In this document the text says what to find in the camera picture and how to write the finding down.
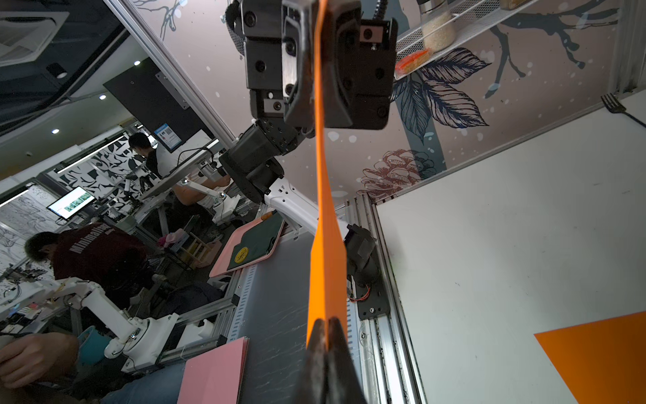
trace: gray table surface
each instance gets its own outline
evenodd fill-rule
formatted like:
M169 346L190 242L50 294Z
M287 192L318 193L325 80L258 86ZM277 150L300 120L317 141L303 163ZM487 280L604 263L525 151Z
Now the gray table surface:
M292 402L305 364L313 240L283 241L258 265L238 334L249 338L239 404Z

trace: red wire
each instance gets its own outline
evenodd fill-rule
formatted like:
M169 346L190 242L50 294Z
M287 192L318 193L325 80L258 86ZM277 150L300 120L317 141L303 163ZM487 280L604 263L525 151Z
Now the red wire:
M365 301L368 298L368 296L370 296L370 286L368 286L368 291L366 292L365 295L363 295L363 297L360 297L358 299L353 299L352 297L349 297L348 299L350 299L351 302L362 302L362 301Z

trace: tree branch illustration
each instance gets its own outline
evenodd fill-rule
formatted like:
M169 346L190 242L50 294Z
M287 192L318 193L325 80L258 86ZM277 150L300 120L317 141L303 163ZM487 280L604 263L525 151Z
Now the tree branch illustration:
M574 57L574 53L573 53L579 49L579 44L572 41L572 38L566 32L566 30L572 30L572 29L581 30L581 29L587 29L590 27L605 27L608 25L616 25L618 23L618 12L619 12L618 8L609 8L608 10L603 10L596 13L589 13L590 10L599 6L605 1L606 0L590 0L583 5L573 8L572 10L566 10L564 12L553 13L553 14L518 13L504 20L502 23L500 23L500 25L505 25L507 27L515 28L515 29L536 28L536 29L545 31L545 33L548 34L549 36L552 36L554 34L558 35L559 39L561 40L561 45L565 49L565 54L567 55L567 58L572 63L574 63L579 69L583 69L586 63L584 61L577 60ZM585 18L585 22L583 24L578 23L575 25L566 24L561 20L561 17L567 17L567 16L578 16L580 19ZM598 23L588 22L588 21L599 21L599 20L612 18L612 17L615 17L615 18L611 21L603 21ZM490 30L500 41L502 53L500 57L498 70L496 72L495 81L494 81L494 83L497 85L492 86L492 88L486 92L486 94L484 95L485 98L489 98L493 96L495 92L498 90L501 78L503 76L503 71L505 70L505 66L507 62L509 62L509 65L512 67L514 71L516 71L516 73L520 78L523 78L526 76L526 74L522 72L512 62L508 35L500 31L498 26L495 26Z
M161 7L158 7L158 8L143 7L143 5L145 5L147 3L154 3L156 1L157 0L137 0L137 1L133 2L133 4L140 10L147 10L147 11L150 11L150 12L165 10L163 21L161 22L162 26L160 28L160 38L161 38L161 40L164 40L164 38L166 37L166 29L167 28L170 28L171 31L173 31L173 32L177 29L177 26L175 25L174 15L175 15L175 10L180 6L181 1L180 0L175 0L172 7L168 7L168 6L161 6Z

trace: maroon t-shirt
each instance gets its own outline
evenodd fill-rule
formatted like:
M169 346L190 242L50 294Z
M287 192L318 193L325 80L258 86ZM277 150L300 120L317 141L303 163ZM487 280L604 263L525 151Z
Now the maroon t-shirt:
M105 223L95 223L60 234L52 266L54 277L77 277L101 284L103 277L126 256L143 264L146 248L135 236Z

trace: jeans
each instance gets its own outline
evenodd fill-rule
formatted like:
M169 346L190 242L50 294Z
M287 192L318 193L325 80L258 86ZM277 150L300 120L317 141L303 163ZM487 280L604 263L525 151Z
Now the jeans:
M186 363L157 370L111 392L101 404L177 404Z

